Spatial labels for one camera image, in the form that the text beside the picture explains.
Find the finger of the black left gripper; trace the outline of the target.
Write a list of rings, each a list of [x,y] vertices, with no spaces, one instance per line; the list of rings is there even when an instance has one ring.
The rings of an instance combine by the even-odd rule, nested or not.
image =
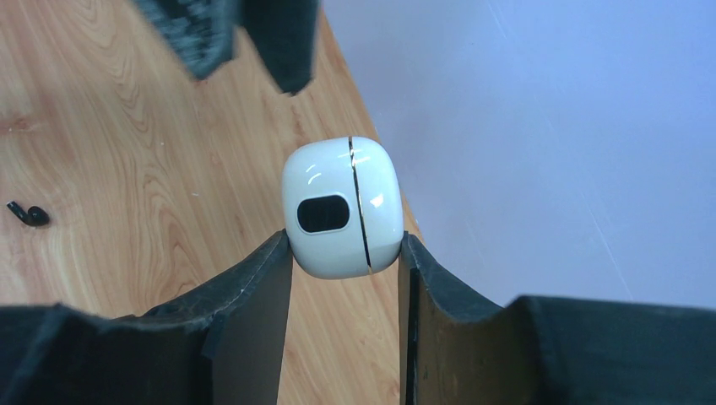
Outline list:
[[[194,79],[208,78],[234,58],[239,1],[137,0],[134,4]]]
[[[317,39],[317,0],[251,0],[241,25],[283,94],[297,95],[311,81]]]

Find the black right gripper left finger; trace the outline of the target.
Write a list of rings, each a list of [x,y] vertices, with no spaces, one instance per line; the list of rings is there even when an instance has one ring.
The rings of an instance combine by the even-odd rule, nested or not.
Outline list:
[[[4,404],[274,404],[293,257],[279,231],[142,316],[1,309]]]

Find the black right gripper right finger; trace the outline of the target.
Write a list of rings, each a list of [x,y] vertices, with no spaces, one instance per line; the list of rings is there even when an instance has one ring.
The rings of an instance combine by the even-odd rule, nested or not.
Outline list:
[[[522,295],[499,306],[412,234],[399,256],[403,404],[712,404],[713,310]]]

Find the black earbud left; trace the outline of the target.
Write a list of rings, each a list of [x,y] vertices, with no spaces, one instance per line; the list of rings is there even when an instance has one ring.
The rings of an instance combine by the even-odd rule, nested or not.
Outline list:
[[[49,214],[40,207],[32,206],[25,210],[15,201],[7,202],[6,207],[23,224],[29,227],[43,227],[51,222]]]

